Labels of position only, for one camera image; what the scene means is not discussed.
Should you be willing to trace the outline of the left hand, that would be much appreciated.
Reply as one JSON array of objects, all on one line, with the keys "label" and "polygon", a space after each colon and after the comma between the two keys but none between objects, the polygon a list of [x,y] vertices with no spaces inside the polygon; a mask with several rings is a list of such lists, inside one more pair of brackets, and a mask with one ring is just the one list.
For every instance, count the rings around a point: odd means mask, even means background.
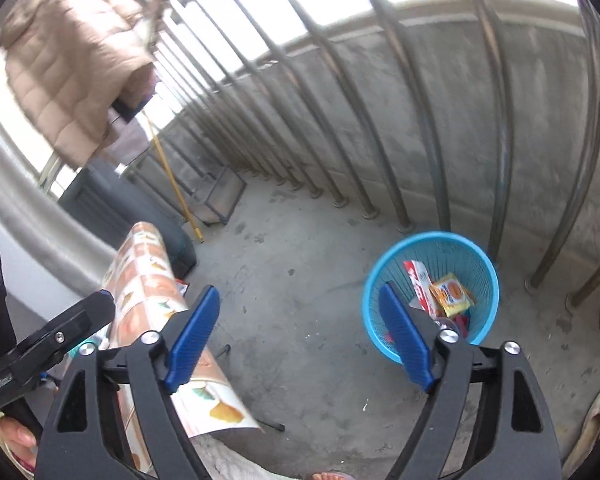
[{"label": "left hand", "polygon": [[0,412],[0,448],[24,478],[34,478],[38,441],[31,430],[3,412]]}]

